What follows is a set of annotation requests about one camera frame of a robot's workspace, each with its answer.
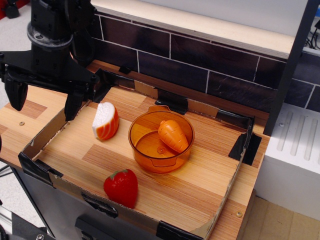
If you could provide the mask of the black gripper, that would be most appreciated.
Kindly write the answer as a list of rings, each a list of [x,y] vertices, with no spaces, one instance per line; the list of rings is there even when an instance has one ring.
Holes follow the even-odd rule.
[[[0,52],[1,78],[11,106],[21,111],[28,85],[68,94],[65,121],[75,119],[79,110],[95,96],[100,78],[76,63],[67,49],[47,51],[33,46],[26,51]]]

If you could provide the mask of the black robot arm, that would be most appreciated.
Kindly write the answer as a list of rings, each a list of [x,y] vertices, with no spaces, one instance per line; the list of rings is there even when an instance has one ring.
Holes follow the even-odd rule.
[[[87,28],[96,8],[89,0],[33,0],[27,36],[31,49],[3,51],[0,79],[11,106],[20,111],[28,86],[67,94],[66,121],[72,121],[83,102],[92,100],[100,78],[87,70],[95,45]]]

